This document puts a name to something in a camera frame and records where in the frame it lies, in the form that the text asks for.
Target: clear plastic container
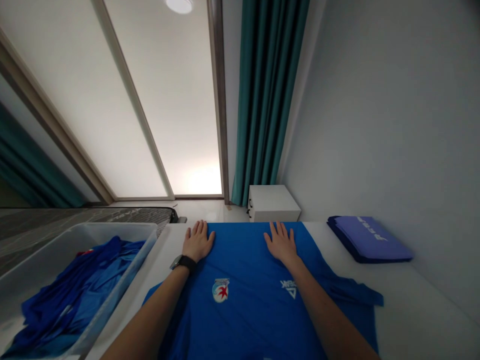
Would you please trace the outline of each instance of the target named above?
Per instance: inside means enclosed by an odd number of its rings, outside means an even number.
[[[0,277],[0,354],[10,347],[15,335],[24,327],[22,303],[51,284],[78,252],[105,244],[114,236],[131,242],[146,240],[80,338],[57,359],[86,354],[157,241],[157,227],[155,223],[81,223],[72,226]]]

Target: black smartwatch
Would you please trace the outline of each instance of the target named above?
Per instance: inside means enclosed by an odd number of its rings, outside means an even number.
[[[182,265],[184,267],[187,267],[188,270],[190,271],[190,275],[193,274],[194,270],[195,270],[195,267],[197,266],[197,263],[195,262],[195,260],[192,260],[191,258],[189,258],[188,256],[185,256],[185,255],[179,255],[175,258],[175,260],[173,260],[173,262],[171,263],[170,265],[170,269],[173,270],[175,269],[177,266],[179,265]]]

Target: teal curtain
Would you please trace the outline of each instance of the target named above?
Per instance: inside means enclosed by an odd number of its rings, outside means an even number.
[[[250,185],[275,184],[309,0],[243,0],[235,178],[231,201]]]
[[[0,177],[34,208],[78,208],[82,194],[0,103]]]

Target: white nightstand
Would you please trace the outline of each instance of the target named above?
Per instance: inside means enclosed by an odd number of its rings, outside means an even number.
[[[251,223],[296,222],[301,212],[285,185],[250,185],[247,207]]]

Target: sliding door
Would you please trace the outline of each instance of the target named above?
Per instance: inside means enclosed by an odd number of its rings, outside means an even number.
[[[1,30],[115,200],[222,196],[207,1],[193,4],[0,1]]]
[[[220,195],[207,1],[105,0],[175,195]]]
[[[0,27],[113,195],[167,196],[90,0],[2,0]]]

